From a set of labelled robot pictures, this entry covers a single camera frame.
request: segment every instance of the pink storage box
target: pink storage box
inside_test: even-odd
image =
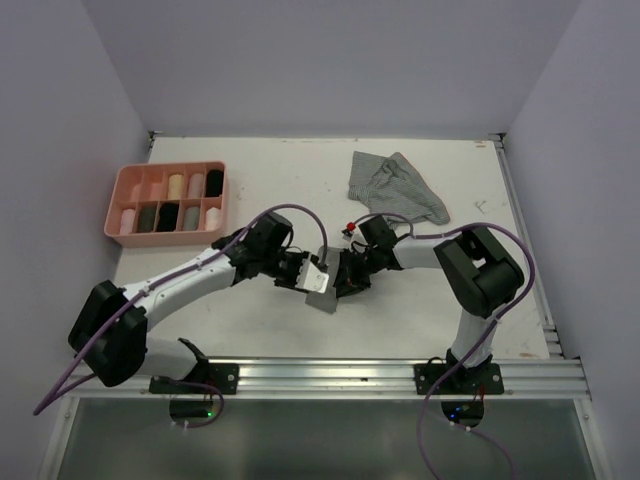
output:
[[[206,178],[210,170],[224,172],[222,195],[219,197],[205,197]],[[182,174],[182,194],[179,200],[168,200],[169,177],[176,173]],[[204,175],[204,185],[198,198],[187,198],[191,175]],[[229,196],[229,181],[227,170],[223,162],[205,163],[166,163],[155,165],[127,165],[118,172],[116,185],[111,195],[109,212],[104,224],[104,233],[124,247],[164,247],[171,245],[207,245],[224,235],[227,221],[227,198]],[[158,225],[158,210],[163,203],[178,203],[178,222],[173,232],[156,232]],[[144,207],[155,207],[154,231],[150,233],[136,233],[138,215]],[[198,229],[182,231],[184,215],[189,207],[200,207],[200,221]],[[215,230],[205,230],[205,216],[207,210],[216,207],[221,210],[220,223]],[[122,212],[134,209],[133,231],[120,234],[120,220]]]

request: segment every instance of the metal bracket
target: metal bracket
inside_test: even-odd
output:
[[[238,390],[240,366],[237,363],[209,363],[209,376],[211,384],[223,395],[235,395]],[[149,383],[149,393],[190,395],[199,394],[202,391],[198,388],[175,385],[160,377],[153,377]]]
[[[418,395],[426,395],[431,385],[444,375],[449,368],[450,365],[444,362],[418,363],[414,365],[416,393]],[[445,380],[434,393],[435,395],[475,395],[482,387],[484,387],[485,395],[504,394],[500,365],[489,363],[481,372],[468,379],[461,379],[459,376],[453,375]]]

